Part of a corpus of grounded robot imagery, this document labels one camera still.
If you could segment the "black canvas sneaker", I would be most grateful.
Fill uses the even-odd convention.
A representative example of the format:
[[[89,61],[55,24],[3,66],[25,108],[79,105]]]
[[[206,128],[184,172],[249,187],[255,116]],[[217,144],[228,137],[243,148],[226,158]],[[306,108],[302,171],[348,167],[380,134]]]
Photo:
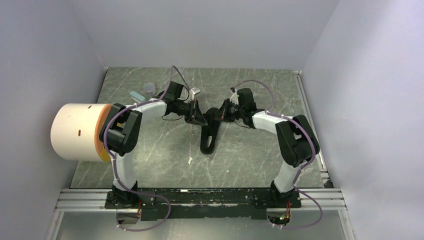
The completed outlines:
[[[203,114],[207,121],[207,126],[201,127],[199,149],[204,155],[212,154],[215,149],[215,143],[221,125],[221,122],[215,119],[218,110],[218,108],[212,107]]]

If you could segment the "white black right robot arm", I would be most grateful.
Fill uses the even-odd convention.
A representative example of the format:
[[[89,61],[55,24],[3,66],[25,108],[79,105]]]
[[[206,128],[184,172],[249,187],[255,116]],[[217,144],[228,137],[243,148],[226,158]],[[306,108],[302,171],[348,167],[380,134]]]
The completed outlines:
[[[281,168],[270,184],[270,202],[282,207],[295,191],[302,169],[313,162],[320,146],[308,118],[299,114],[284,116],[257,108],[253,92],[249,88],[234,89],[230,98],[221,107],[210,108],[205,114],[209,126],[202,129],[203,153],[213,151],[221,123],[241,120],[249,129],[258,129],[275,134],[280,155]]]

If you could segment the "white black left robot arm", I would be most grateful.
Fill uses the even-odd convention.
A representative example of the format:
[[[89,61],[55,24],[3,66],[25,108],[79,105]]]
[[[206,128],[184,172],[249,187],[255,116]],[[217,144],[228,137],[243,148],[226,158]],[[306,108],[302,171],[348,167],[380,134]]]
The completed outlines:
[[[122,204],[126,208],[132,208],[140,198],[137,193],[138,183],[134,174],[132,151],[138,143],[142,124],[169,114],[177,114],[188,124],[208,125],[195,98],[200,89],[188,89],[187,99],[181,99],[185,88],[183,84],[170,81],[166,90],[145,102],[133,105],[115,103],[111,106],[101,128],[99,140],[111,157],[114,176],[111,189],[116,205]]]

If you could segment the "light blue stapler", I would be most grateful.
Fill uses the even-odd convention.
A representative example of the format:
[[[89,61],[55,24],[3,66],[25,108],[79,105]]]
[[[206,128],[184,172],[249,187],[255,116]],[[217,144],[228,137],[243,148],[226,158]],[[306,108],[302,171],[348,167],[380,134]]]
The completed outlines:
[[[146,101],[146,98],[143,95],[141,95],[138,92],[136,92],[136,91],[131,91],[129,93],[129,95],[134,100],[134,102],[136,104],[140,104],[140,103],[143,103],[143,102]]]

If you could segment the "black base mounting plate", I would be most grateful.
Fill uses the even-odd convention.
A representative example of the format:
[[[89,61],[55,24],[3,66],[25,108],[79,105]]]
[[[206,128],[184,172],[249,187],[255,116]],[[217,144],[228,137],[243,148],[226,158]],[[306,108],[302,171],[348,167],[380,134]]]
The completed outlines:
[[[269,187],[255,188],[140,188],[139,201],[133,206],[115,204],[112,191],[106,195],[104,208],[116,210],[120,222],[131,219],[156,221],[169,219],[251,218],[268,219],[270,209],[299,209],[298,191],[274,201]]]

